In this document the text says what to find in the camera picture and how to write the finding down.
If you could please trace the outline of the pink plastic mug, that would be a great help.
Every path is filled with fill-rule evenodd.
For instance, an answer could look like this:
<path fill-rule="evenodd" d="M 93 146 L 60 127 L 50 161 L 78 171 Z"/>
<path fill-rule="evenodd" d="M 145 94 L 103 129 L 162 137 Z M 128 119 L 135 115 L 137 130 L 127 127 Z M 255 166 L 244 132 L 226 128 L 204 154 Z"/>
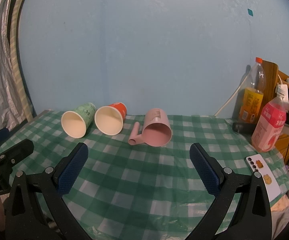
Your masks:
<path fill-rule="evenodd" d="M 142 133 L 139 134 L 140 123 L 135 122 L 131 130 L 128 143 L 130 145 L 147 144 L 153 147 L 161 147 L 172 138 L 168 116 L 160 108 L 150 109 L 145 117 L 142 126 Z"/>

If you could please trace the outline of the green paper cup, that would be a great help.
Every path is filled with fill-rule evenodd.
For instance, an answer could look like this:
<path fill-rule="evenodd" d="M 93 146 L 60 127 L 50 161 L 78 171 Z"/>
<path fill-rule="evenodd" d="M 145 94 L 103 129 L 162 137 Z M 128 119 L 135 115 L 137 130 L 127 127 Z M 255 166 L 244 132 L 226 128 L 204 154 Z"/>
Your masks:
<path fill-rule="evenodd" d="M 66 111 L 61 117 L 63 130 L 70 137 L 82 138 L 95 118 L 97 108 L 93 103 L 85 103 L 71 111 Z"/>

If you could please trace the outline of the red paper cup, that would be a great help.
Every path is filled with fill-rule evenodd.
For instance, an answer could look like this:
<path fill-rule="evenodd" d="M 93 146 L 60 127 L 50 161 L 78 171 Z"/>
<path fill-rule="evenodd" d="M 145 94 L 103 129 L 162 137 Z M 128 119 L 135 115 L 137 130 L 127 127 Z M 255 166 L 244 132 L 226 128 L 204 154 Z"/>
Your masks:
<path fill-rule="evenodd" d="M 108 106 L 100 107 L 95 113 L 97 128 L 106 135 L 117 135 L 123 129 L 127 115 L 126 105 L 116 102 Z"/>

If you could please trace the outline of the white smartphone with stickers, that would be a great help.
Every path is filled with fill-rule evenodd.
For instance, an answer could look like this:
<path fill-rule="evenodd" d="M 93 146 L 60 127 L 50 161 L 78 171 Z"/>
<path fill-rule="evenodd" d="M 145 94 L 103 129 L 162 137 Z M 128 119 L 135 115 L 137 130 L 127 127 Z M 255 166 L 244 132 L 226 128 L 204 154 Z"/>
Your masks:
<path fill-rule="evenodd" d="M 246 157 L 245 160 L 252 172 L 261 174 L 269 201 L 272 202 L 275 200 L 281 194 L 281 189 L 264 158 L 260 154 L 255 154 Z"/>

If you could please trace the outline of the striped fabric strip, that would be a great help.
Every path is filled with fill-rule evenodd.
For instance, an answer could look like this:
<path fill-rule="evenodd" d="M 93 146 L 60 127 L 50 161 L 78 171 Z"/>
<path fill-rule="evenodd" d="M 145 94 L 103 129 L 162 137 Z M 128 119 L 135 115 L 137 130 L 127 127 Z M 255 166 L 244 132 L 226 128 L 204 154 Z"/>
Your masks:
<path fill-rule="evenodd" d="M 22 6 L 25 0 L 11 0 L 9 9 L 8 37 L 10 45 L 10 61 L 16 89 L 20 98 L 24 115 L 28 122 L 33 120 L 33 106 L 25 89 L 21 74 L 19 52 L 19 23 Z"/>

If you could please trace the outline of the green checkered tablecloth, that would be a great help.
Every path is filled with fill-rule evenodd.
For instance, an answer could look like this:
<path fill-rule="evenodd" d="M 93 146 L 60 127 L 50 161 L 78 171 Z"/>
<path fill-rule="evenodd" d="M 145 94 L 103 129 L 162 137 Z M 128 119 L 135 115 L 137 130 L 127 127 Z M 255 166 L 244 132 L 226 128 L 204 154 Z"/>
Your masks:
<path fill-rule="evenodd" d="M 118 135 L 95 126 L 73 139 L 59 111 L 47 111 L 0 146 L 0 154 L 29 139 L 34 151 L 13 167 L 39 174 L 56 167 L 80 142 L 89 155 L 72 189 L 62 198 L 90 239 L 270 239 L 270 206 L 289 189 L 289 173 L 277 150 L 260 153 L 281 194 L 269 201 L 260 173 L 245 158 L 259 154 L 232 121 L 213 116 L 169 117 L 172 138 L 162 147 L 130 145 L 142 116 L 128 116 Z M 41 193 L 48 226 L 59 232 Z"/>

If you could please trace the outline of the black cylindrical object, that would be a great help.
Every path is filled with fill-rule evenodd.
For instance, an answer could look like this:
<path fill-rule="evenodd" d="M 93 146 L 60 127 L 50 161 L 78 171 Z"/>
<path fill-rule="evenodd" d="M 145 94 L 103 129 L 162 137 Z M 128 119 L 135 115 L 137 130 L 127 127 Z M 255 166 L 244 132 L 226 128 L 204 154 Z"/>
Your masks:
<path fill-rule="evenodd" d="M 232 129 L 234 132 L 237 132 L 240 134 L 252 134 L 256 129 L 256 124 L 234 122 L 232 124 Z"/>

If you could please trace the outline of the pink drink bottle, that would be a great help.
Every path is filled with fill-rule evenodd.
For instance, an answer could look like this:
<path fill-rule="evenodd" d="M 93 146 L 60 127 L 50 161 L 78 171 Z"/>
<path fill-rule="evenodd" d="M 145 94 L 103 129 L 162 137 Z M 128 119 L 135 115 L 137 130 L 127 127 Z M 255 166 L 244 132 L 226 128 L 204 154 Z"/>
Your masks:
<path fill-rule="evenodd" d="M 286 121 L 283 96 L 277 96 L 262 109 L 256 129 L 251 137 L 252 146 L 257 152 L 272 150 Z"/>

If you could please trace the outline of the orange drink bottle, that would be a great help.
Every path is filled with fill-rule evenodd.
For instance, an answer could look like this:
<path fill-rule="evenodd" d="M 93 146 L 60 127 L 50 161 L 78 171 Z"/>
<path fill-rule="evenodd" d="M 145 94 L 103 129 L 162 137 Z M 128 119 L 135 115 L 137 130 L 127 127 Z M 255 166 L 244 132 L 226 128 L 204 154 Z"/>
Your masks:
<path fill-rule="evenodd" d="M 239 111 L 239 119 L 252 124 L 256 121 L 264 97 L 266 76 L 262 67 L 263 59 L 256 57 L 255 65 L 247 76 L 243 100 Z"/>

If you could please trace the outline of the white charger plug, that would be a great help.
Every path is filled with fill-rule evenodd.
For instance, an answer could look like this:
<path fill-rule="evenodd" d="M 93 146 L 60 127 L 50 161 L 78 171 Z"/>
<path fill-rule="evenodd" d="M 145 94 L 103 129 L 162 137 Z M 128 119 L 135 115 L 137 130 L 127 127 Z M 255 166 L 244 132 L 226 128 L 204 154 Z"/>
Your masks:
<path fill-rule="evenodd" d="M 288 100 L 288 86 L 286 84 L 277 84 L 276 94 L 283 96 L 284 100 Z"/>

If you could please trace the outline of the wooden shelf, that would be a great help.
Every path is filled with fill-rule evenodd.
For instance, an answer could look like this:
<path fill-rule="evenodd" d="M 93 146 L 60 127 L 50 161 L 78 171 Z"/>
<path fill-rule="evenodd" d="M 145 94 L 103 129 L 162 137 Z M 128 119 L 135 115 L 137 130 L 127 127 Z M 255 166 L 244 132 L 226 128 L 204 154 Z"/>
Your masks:
<path fill-rule="evenodd" d="M 276 140 L 275 148 L 279 150 L 283 156 L 284 163 L 287 164 L 289 161 L 289 75 L 280 71 L 278 65 L 273 62 L 263 61 L 262 67 L 266 76 L 262 105 L 277 96 L 277 88 L 281 87 L 285 93 L 282 106 L 287 113 L 287 119 L 281 135 Z"/>

